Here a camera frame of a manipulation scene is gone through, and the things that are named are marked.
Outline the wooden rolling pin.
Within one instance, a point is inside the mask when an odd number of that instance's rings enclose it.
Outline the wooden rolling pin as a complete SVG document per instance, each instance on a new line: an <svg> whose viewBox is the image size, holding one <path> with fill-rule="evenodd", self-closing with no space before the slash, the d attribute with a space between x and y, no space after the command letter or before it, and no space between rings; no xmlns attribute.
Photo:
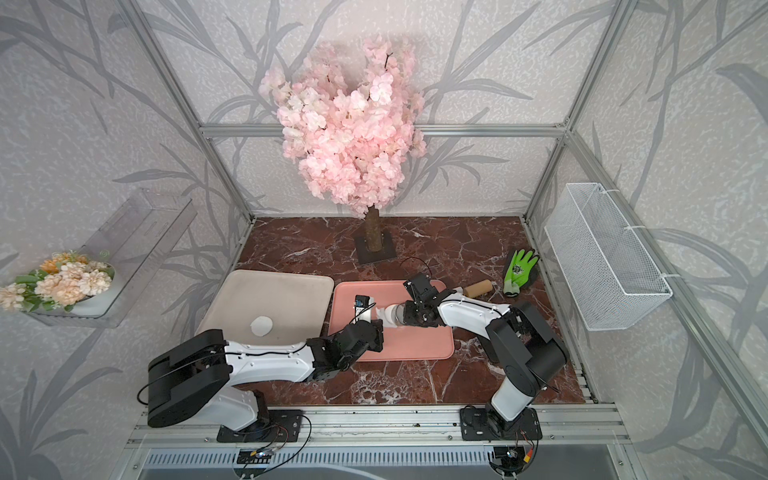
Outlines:
<svg viewBox="0 0 768 480"><path fill-rule="evenodd" d="M495 292L494 283L489 280L481 280L463 287L463 295L469 298L492 296Z"/></svg>

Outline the round cut dumpling wrapper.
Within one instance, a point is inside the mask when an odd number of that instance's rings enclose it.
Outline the round cut dumpling wrapper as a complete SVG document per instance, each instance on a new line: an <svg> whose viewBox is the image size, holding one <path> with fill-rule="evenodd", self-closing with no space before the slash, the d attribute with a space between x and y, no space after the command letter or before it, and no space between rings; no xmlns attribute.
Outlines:
<svg viewBox="0 0 768 480"><path fill-rule="evenodd" d="M268 316L258 316L250 324L250 330L257 337L265 337L274 326L273 320Z"/></svg>

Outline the white dough ball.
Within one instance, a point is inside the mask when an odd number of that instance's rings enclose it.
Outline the white dough ball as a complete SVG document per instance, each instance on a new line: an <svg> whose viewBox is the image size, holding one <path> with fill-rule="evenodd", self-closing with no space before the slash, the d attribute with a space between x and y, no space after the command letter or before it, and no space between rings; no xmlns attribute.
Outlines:
<svg viewBox="0 0 768 480"><path fill-rule="evenodd" d="M399 328L405 326L405 305L391 304L387 307L375 309L376 318L381 320L385 328Z"/></svg>

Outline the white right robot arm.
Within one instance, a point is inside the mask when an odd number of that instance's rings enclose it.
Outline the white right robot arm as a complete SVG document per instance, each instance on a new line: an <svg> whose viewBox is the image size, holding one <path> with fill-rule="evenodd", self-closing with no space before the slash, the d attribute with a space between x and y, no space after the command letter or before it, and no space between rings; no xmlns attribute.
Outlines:
<svg viewBox="0 0 768 480"><path fill-rule="evenodd" d="M490 400L490 413L515 421L568 363L566 348L547 320L528 302L494 304L454 289L438 290L424 274L404 282L410 299L399 322L409 327L451 327L487 341L506 379Z"/></svg>

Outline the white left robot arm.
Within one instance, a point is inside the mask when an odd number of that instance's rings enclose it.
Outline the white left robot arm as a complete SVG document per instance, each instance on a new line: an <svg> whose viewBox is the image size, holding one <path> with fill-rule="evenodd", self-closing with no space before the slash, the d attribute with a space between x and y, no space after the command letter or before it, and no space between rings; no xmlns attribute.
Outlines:
<svg viewBox="0 0 768 480"><path fill-rule="evenodd" d="M334 334L287 346L228 341L221 329L209 329L149 362L147 424L165 428L197 418L241 431L261 421L266 407L240 385L325 381L383 346L380 320L354 320Z"/></svg>

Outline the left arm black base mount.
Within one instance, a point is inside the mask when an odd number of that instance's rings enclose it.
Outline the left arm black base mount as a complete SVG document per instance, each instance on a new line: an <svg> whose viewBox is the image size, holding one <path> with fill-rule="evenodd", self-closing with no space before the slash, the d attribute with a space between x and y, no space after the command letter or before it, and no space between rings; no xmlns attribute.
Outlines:
<svg viewBox="0 0 768 480"><path fill-rule="evenodd" d="M298 441L302 420L302 410L269 410L266 419L260 418L242 430L234 431L221 426L216 441L218 443L295 443Z"/></svg>

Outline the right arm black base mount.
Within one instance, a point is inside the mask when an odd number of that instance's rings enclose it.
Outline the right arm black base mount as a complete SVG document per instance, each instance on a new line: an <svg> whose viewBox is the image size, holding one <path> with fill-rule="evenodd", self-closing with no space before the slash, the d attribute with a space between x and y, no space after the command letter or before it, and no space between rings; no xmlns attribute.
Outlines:
<svg viewBox="0 0 768 480"><path fill-rule="evenodd" d="M465 441L518 440L543 438L535 409L526 407L514 420L505 420L490 404L479 408L468 405L459 410L461 436Z"/></svg>

